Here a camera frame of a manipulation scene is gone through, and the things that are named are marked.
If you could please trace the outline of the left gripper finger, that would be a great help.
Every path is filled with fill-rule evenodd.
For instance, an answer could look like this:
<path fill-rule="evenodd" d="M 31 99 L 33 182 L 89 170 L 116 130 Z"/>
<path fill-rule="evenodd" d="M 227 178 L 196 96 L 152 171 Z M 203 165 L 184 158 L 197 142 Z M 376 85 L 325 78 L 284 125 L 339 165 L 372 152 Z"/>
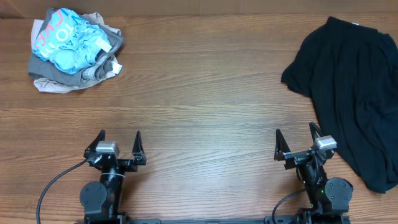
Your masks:
<path fill-rule="evenodd" d="M 134 163 L 136 165 L 142 165 L 142 166 L 146 165 L 147 158 L 142 145 L 142 138 L 140 131 L 137 131 L 136 133 L 134 145 L 132 148 L 132 155 L 134 156 Z"/>
<path fill-rule="evenodd" d="M 93 142 L 85 149 L 83 157 L 89 157 L 92 152 L 96 152 L 96 147 L 100 141 L 104 141 L 106 131 L 102 129 Z"/>

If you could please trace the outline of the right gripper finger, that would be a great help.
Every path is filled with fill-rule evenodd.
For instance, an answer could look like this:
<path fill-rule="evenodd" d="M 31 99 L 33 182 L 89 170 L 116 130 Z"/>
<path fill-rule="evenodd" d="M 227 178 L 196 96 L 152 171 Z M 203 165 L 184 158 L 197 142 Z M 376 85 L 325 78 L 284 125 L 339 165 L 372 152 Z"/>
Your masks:
<path fill-rule="evenodd" d="M 313 141 L 315 141 L 319 137 L 323 137 L 322 130 L 313 121 L 309 122 L 308 125 L 309 125 L 309 128 L 310 128 L 310 133 L 311 133 Z"/>
<path fill-rule="evenodd" d="M 276 129 L 275 138 L 276 140 L 275 140 L 274 159 L 276 161 L 284 161 L 291 153 L 291 150 L 280 129 Z"/>

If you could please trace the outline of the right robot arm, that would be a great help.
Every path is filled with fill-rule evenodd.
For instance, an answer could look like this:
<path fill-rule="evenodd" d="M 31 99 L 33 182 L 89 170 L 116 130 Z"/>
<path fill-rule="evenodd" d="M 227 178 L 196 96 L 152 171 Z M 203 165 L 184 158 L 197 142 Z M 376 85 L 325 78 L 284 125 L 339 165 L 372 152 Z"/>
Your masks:
<path fill-rule="evenodd" d="M 353 185 L 347 180 L 334 177 L 328 178 L 323 168 L 327 160 L 335 154 L 337 142 L 330 135 L 324 135 L 314 123 L 309 123 L 313 145 L 301 152 L 292 152 L 281 132 L 275 131 L 274 160 L 284 161 L 285 169 L 295 169 L 303 189 L 298 190 L 280 200 L 271 215 L 272 223 L 302 224 L 345 224 L 349 217 L 349 202 L 353 196 Z M 293 216 L 276 216 L 275 213 L 282 203 L 302 192 L 308 196 L 311 207 L 300 208 Z"/>

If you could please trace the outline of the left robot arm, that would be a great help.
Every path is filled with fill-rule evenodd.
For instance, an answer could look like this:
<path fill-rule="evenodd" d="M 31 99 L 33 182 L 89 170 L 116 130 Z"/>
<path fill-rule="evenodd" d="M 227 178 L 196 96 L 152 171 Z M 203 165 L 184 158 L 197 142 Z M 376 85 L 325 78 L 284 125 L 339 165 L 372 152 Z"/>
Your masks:
<path fill-rule="evenodd" d="M 120 212 L 125 173 L 136 172 L 147 163 L 141 132 L 136 133 L 131 159 L 120 159 L 116 142 L 106 141 L 105 130 L 85 149 L 83 157 L 89 166 L 101 171 L 99 181 L 87 183 L 80 192 L 84 223 L 132 223 L 126 212 Z"/>

